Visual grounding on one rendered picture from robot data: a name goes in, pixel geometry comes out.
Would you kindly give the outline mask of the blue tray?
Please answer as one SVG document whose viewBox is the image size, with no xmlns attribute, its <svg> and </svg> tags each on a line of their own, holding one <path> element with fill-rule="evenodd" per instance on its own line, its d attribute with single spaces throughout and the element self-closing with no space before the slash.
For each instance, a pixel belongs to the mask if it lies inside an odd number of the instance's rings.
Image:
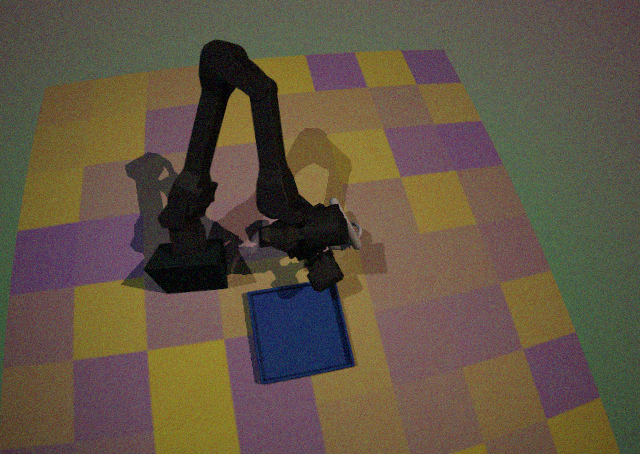
<svg viewBox="0 0 640 454">
<path fill-rule="evenodd" d="M 355 366 L 337 283 L 247 292 L 261 384 Z"/>
</svg>

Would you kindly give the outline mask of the grey metal cross-bar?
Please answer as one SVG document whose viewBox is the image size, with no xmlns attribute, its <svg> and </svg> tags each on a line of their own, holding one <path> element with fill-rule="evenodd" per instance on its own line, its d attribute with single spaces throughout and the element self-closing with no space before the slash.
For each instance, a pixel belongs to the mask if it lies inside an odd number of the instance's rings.
<svg viewBox="0 0 640 454">
<path fill-rule="evenodd" d="M 361 249 L 361 248 L 362 248 L 362 242 L 360 241 L 360 239 L 359 239 L 359 237 L 358 237 L 357 233 L 355 232 L 355 230 L 354 230 L 354 228 L 353 228 L 352 224 L 350 223 L 350 221 L 349 221 L 349 219 L 348 219 L 347 215 L 345 214 L 345 212 L 344 212 L 344 210 L 343 210 L 342 206 L 340 205 L 340 203 L 339 203 L 338 199 L 337 199 L 337 198 L 331 198 L 331 199 L 329 200 L 329 204 L 330 204 L 330 205 L 333 205 L 333 204 L 338 204 L 338 205 L 339 205 L 340 210 L 342 211 L 342 213 L 343 213 L 343 215 L 344 215 L 345 219 L 347 220 L 348 232 L 349 232 L 349 239 L 348 239 L 348 242 L 350 241 L 350 243 L 352 244 L 352 246 L 353 246 L 353 248 L 354 248 L 354 249 L 356 249 L 356 250 Z M 350 246 L 350 247 L 349 247 L 349 249 L 352 249 L 352 246 Z"/>
</svg>

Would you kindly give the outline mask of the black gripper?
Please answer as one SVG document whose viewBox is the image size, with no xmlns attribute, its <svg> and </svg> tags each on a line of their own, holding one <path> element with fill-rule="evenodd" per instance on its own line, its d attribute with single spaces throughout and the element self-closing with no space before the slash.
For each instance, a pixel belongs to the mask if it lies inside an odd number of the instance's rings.
<svg viewBox="0 0 640 454">
<path fill-rule="evenodd" d="M 308 263 L 305 266 L 309 272 L 307 278 L 315 291 L 322 292 L 344 278 L 330 249 L 320 252 L 317 248 L 307 245 L 298 254 L 287 254 L 289 259 L 296 257 L 299 262 L 306 258 Z"/>
</svg>

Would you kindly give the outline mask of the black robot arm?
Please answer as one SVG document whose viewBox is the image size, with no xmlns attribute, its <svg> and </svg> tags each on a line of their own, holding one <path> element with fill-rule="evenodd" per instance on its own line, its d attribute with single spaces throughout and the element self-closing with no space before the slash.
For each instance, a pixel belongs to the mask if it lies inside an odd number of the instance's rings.
<svg viewBox="0 0 640 454">
<path fill-rule="evenodd" d="M 201 95 L 184 167 L 158 217 L 160 226 L 169 230 L 172 259 L 207 253 L 200 218 L 215 201 L 218 183 L 211 181 L 210 167 L 228 99 L 235 88 L 250 97 L 260 163 L 257 209 L 267 218 L 279 219 L 258 228 L 259 248 L 272 246 L 298 254 L 307 245 L 322 252 L 329 246 L 347 244 L 347 220 L 339 205 L 313 206 L 298 193 L 285 158 L 275 81 L 248 58 L 239 44 L 218 39 L 205 44 L 200 53 L 199 80 Z"/>
</svg>

